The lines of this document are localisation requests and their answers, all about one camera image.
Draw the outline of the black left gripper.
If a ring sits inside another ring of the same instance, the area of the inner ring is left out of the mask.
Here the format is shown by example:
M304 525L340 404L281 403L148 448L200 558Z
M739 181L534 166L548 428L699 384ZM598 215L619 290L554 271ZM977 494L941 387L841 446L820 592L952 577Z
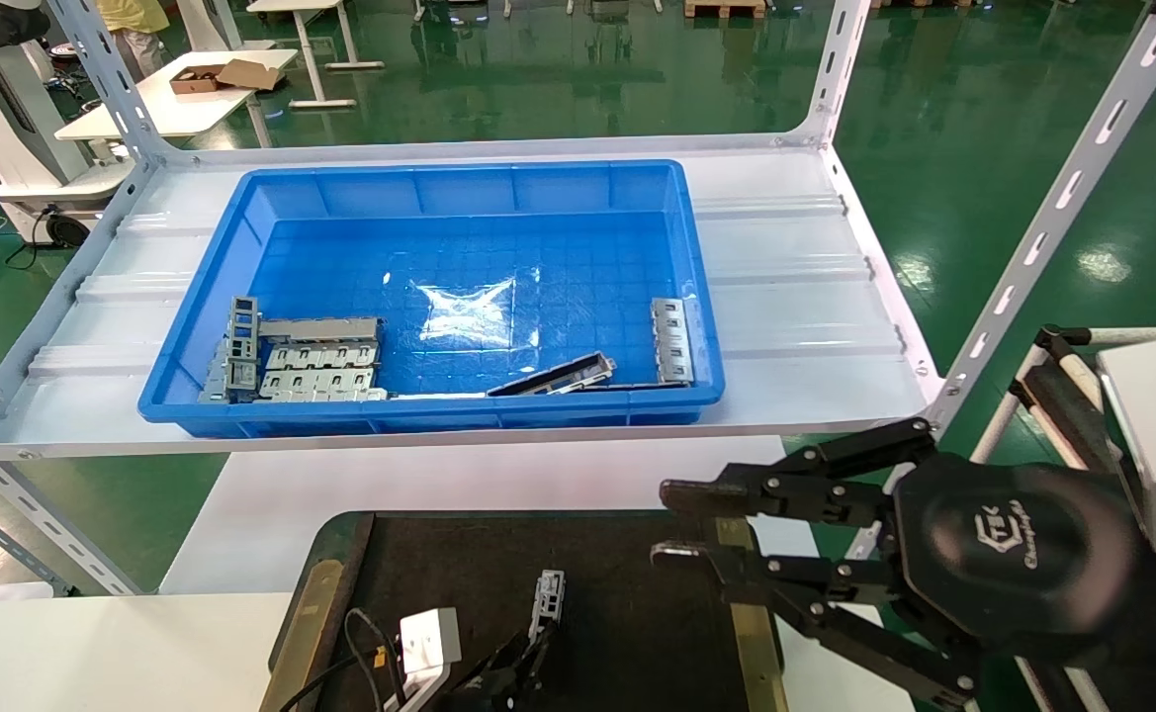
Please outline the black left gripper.
M520 676L524 666L524 697L541 689L541 670L553 644L553 635L527 631L511 636L477 663L474 687L455 687L437 695L436 711L523 711Z

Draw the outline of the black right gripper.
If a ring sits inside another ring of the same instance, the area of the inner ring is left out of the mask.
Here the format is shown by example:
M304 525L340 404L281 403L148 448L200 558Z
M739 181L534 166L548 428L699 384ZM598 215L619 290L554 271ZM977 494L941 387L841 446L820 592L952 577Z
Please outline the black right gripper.
M970 463L939 452L929 423L902 420L805 446L776 463L728 463L717 479L662 481L670 512L772 516L865 527L892 512L902 602L941 640L1045 660L1101 654L1132 596L1144 537L1116 487L1052 463ZM857 479L917 465L894 492ZM655 568L706 576L727 603L761 605L786 625L943 711L980 689L975 654L935 652L849 611L892 602L891 569L740 546L667 540Z

